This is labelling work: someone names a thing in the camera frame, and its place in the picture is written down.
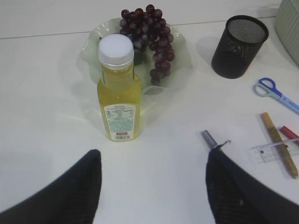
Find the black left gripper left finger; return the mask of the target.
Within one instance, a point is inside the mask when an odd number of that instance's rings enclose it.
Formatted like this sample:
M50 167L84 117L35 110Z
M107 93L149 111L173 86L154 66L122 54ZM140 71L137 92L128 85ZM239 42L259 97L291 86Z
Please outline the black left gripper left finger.
M87 152L59 178L1 212L2 224L91 224L102 184L101 154Z

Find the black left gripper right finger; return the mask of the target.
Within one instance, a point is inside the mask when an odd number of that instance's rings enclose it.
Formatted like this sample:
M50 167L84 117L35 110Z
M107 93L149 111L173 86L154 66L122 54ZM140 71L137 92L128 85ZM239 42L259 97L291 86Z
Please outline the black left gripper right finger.
M207 140L206 190L217 224L297 224L299 206L249 175Z

